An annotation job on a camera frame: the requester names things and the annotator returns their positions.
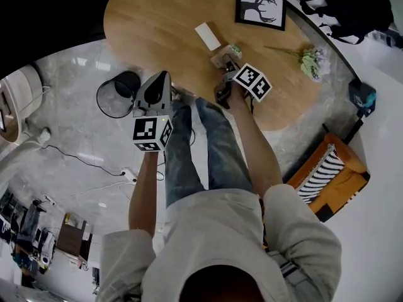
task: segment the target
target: leg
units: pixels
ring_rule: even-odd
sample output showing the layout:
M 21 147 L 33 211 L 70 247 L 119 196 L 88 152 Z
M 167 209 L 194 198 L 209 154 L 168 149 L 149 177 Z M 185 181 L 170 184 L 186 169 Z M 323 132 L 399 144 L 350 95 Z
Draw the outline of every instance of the leg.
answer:
M 253 193 L 231 124 L 221 109 L 206 100 L 198 98 L 196 106 L 207 131 L 209 188 L 237 188 Z
M 173 132 L 165 154 L 166 206 L 191 194 L 204 191 L 196 168 L 191 161 L 191 110 L 179 101 L 172 102 Z

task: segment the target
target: light gray shirt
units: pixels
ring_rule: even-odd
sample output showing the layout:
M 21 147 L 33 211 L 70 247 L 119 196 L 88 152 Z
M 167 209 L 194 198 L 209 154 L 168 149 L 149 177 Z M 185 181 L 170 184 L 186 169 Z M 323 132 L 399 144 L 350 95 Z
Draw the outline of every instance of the light gray shirt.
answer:
M 97 300 L 179 301 L 186 280 L 214 265 L 251 275 L 265 301 L 332 300 L 341 275 L 338 239 L 291 186 L 271 187 L 263 201 L 270 254 L 262 246 L 259 199 L 239 189 L 204 191 L 172 204 L 158 256 L 143 230 L 104 236 Z

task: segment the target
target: wooden table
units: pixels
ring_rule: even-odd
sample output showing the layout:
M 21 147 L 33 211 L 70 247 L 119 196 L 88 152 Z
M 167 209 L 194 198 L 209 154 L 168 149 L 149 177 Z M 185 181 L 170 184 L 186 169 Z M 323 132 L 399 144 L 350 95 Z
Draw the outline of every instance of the wooden table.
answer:
M 273 89 L 254 117 L 262 130 L 278 130 L 294 123 L 309 109 L 321 88 L 300 70 L 293 55 L 264 48 L 300 50 L 308 38 L 287 17 L 285 31 L 235 23 L 236 0 L 110 0 L 104 15 L 106 39 L 126 62 L 152 73 L 167 70 L 173 82 L 210 102 L 222 73 L 195 31 L 212 22 L 222 38 L 235 43 L 247 62 L 265 73 Z

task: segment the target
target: power strip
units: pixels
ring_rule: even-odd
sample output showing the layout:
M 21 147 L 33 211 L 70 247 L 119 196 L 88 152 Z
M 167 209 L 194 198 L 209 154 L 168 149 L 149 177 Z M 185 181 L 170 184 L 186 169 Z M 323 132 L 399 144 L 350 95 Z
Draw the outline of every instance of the power strip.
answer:
M 131 170 L 131 168 L 123 168 L 121 173 L 123 173 L 126 179 L 130 182 L 137 182 L 137 175 Z

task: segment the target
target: marble floor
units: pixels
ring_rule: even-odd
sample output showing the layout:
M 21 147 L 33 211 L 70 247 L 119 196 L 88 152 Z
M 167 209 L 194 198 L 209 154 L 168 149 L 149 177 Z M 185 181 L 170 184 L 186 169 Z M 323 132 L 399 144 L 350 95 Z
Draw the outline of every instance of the marble floor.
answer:
M 348 101 L 348 82 L 353 75 L 325 41 L 298 16 L 289 14 L 316 46 L 329 50 L 331 73 L 325 76 L 321 95 L 312 108 L 292 126 L 265 132 L 286 174 L 313 140 L 323 133 L 325 123 L 339 137 L 345 137 L 355 122 L 355 107 Z M 41 107 L 28 119 L 42 128 L 48 126 L 52 137 L 48 144 L 66 154 L 78 156 L 89 164 L 99 165 L 112 174 L 129 167 L 138 172 L 143 153 L 132 143 L 133 118 L 114 120 L 97 107 L 95 94 L 104 81 L 125 69 L 139 73 L 145 81 L 152 73 L 120 62 L 106 41 L 70 48 L 36 62 L 43 84 L 51 90 L 44 95 Z M 207 141 L 205 130 L 193 110 L 196 134 L 192 146 L 193 161 L 204 185 L 207 185 Z M 164 166 L 159 167 L 164 173 Z M 41 223 L 58 233 L 63 215 L 71 211 L 88 221 L 97 235 L 127 229 L 128 203 L 133 185 L 127 179 L 65 157 L 54 148 L 40 150 L 15 175 L 10 187 L 24 202 L 51 196 L 57 204 L 45 204 L 48 213 Z M 162 247 L 165 214 L 164 181 L 157 182 L 157 233 L 154 244 Z

